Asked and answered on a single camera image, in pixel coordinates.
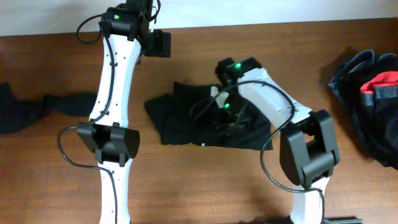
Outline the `black t-shirt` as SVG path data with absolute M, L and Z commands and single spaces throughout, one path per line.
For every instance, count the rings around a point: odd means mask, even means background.
M 216 102 L 197 120 L 197 113 L 209 103 L 213 85 L 186 85 L 174 82 L 173 93 L 166 93 L 144 103 L 144 108 L 160 135 L 163 145 L 195 144 L 197 146 L 232 147 L 260 151 L 271 135 L 270 121 L 249 102 L 251 127 L 234 138 L 222 140 L 216 125 L 223 109 Z

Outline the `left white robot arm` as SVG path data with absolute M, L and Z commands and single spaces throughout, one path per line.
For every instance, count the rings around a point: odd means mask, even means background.
M 99 15 L 103 68 L 95 104 L 77 133 L 94 154 L 101 176 L 100 223 L 130 223 L 129 171 L 140 143 L 129 129 L 128 103 L 134 68 L 142 56 L 169 57 L 171 35 L 152 29 L 160 1 L 126 1 Z

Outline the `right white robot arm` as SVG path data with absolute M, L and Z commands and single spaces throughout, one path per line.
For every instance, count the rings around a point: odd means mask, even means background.
M 293 184 L 276 186 L 294 195 L 291 223 L 325 223 L 325 189 L 340 161 L 333 119 L 326 110 L 314 112 L 293 99 L 253 57 L 218 62 L 215 73 L 227 91 L 252 103 L 280 134 L 280 166 Z

